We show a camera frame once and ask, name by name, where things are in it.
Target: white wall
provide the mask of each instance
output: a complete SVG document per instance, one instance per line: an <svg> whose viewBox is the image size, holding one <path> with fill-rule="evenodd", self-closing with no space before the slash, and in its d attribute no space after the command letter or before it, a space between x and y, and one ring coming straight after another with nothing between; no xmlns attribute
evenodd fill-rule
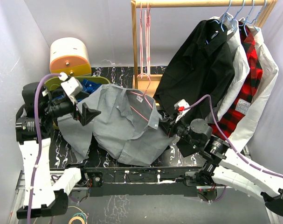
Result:
<svg viewBox="0 0 283 224"><path fill-rule="evenodd" d="M49 47L23 0L0 0L0 224L7 223L22 167L15 114L22 87L49 71Z"/></svg>
<svg viewBox="0 0 283 224"><path fill-rule="evenodd" d="M25 0L47 44L62 37L82 40L90 63L97 66L132 66L131 1ZM151 9L152 65L167 65L200 20L220 16L226 7ZM239 7L231 7L233 15ZM251 7L240 13L246 16Z"/></svg>
<svg viewBox="0 0 283 224"><path fill-rule="evenodd" d="M279 75L248 147L256 162L283 174L283 0L278 1L262 30Z"/></svg>

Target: pink hanger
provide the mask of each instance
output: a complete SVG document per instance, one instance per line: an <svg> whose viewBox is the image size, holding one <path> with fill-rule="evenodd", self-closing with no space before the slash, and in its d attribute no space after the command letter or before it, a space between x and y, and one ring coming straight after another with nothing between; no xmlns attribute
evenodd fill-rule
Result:
<svg viewBox="0 0 283 224"><path fill-rule="evenodd" d="M139 43L140 43L140 74L137 77L143 78L143 75L146 75L149 79L149 84L144 91L144 94L139 94L136 92L132 92L135 95L143 97L148 105L153 109L153 106L150 104L148 99L146 98L146 92L151 85L151 52L150 52L150 28L151 28L151 4L149 5L149 2L147 2L147 10L145 10L145 53L146 53L146 72L143 72L143 40L142 40L142 3L140 3L140 25L139 25ZM130 106L136 113L138 113L142 118L144 118L146 121L149 121L147 118L145 118L141 113L139 113L135 108Z"/></svg>

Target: wooden post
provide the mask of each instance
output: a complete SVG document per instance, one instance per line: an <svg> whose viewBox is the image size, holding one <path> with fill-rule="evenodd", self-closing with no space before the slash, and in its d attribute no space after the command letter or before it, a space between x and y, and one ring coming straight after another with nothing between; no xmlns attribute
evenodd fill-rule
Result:
<svg viewBox="0 0 283 224"><path fill-rule="evenodd" d="M265 22L266 22L268 16L269 16L270 13L272 12L272 10L273 10L274 6L276 5L277 1L278 1L278 0L272 0L271 3L269 3L269 4L266 5L266 7L264 8L264 10L262 11L262 13L261 13L261 14L259 15L259 17L258 17L258 20L257 20L257 23L256 23L256 26L257 26L257 27L260 27L260 28L261 28L261 27L265 24Z"/></svg>
<svg viewBox="0 0 283 224"><path fill-rule="evenodd" d="M147 7L147 2L151 3L151 8L169 8L169 7L218 7L229 6L230 0L136 0L136 8ZM255 0L255 6L263 6L264 0ZM251 6L253 0L246 0L245 5ZM242 6L243 0L232 0L231 6Z"/></svg>
<svg viewBox="0 0 283 224"><path fill-rule="evenodd" d="M138 63L137 63L137 23L136 23L136 1L131 1L132 12L132 35L133 35L133 60L134 60L134 76L133 76L133 88L138 89Z"/></svg>

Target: clothing label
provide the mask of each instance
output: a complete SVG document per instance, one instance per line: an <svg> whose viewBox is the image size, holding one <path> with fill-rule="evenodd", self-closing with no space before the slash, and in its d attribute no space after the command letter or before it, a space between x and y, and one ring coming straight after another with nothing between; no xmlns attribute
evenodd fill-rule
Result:
<svg viewBox="0 0 283 224"><path fill-rule="evenodd" d="M143 98L142 98L141 96L137 96L136 99L137 99L140 103L142 103L142 101L143 101Z"/></svg>
<svg viewBox="0 0 283 224"><path fill-rule="evenodd" d="M239 99L235 110L246 115L249 107L250 107L250 103L248 103L247 101L243 99Z"/></svg>
<svg viewBox="0 0 283 224"><path fill-rule="evenodd" d="M216 37L218 33L219 33L218 30L216 30L216 33L213 34L213 36L211 37L211 39L213 39L214 37Z"/></svg>

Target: orange and white cylinder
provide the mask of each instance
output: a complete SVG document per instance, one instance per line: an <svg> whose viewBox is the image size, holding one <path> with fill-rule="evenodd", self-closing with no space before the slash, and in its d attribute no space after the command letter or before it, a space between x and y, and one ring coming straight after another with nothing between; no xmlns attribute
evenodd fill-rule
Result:
<svg viewBox="0 0 283 224"><path fill-rule="evenodd" d="M50 47L50 71L71 76L90 75L89 55L84 43L73 37L54 41Z"/></svg>

